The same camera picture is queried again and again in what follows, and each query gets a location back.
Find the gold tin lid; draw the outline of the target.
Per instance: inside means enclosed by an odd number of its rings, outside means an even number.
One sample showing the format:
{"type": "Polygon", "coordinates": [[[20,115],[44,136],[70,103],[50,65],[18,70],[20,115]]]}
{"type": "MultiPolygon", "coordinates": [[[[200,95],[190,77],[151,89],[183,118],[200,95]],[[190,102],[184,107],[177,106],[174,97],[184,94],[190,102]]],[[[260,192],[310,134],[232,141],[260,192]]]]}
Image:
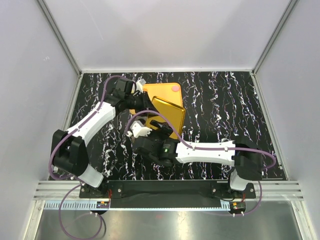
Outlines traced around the gold tin lid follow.
{"type": "MultiPolygon", "coordinates": [[[[158,110],[158,112],[164,116],[176,129],[179,136],[182,133],[182,128],[185,120],[186,109],[183,106],[183,100],[181,94],[173,94],[165,97],[153,96],[152,104],[158,110]]],[[[151,121],[157,121],[159,123],[165,123],[166,121],[160,116],[152,116],[150,113],[146,119],[146,127],[156,130],[158,127],[151,124],[151,121]]],[[[172,132],[170,138],[178,140],[176,133],[172,132]]]]}

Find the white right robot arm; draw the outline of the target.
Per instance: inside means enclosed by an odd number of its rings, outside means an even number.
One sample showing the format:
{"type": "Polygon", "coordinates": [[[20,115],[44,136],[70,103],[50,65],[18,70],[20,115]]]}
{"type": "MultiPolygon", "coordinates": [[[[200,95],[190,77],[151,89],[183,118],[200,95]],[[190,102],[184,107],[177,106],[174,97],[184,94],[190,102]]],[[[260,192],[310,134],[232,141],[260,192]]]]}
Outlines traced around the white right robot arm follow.
{"type": "Polygon", "coordinates": [[[262,157],[257,147],[247,143],[183,142],[170,137],[173,129],[166,122],[151,121],[151,127],[135,120],[126,130],[133,139],[132,150],[154,164],[172,167],[188,163],[214,163],[232,168],[227,185],[228,195],[239,198],[249,182],[262,179],[262,157]]]}

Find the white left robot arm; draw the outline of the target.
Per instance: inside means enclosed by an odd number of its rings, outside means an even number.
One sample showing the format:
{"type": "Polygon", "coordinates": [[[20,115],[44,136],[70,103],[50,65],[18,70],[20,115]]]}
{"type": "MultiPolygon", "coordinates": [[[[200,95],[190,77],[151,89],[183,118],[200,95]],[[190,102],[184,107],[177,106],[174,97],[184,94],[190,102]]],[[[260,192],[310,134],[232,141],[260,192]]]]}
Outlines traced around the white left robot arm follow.
{"type": "Polygon", "coordinates": [[[150,110],[153,105],[148,93],[143,90],[144,79],[134,81],[120,75],[109,77],[103,84],[101,100],[80,122],[67,130],[58,129],[52,137],[51,154],[48,163],[49,175],[55,180],[54,168],[75,177],[90,186],[90,192],[97,198],[108,193],[104,175],[89,163],[87,145],[108,122],[125,110],[150,110]]]}

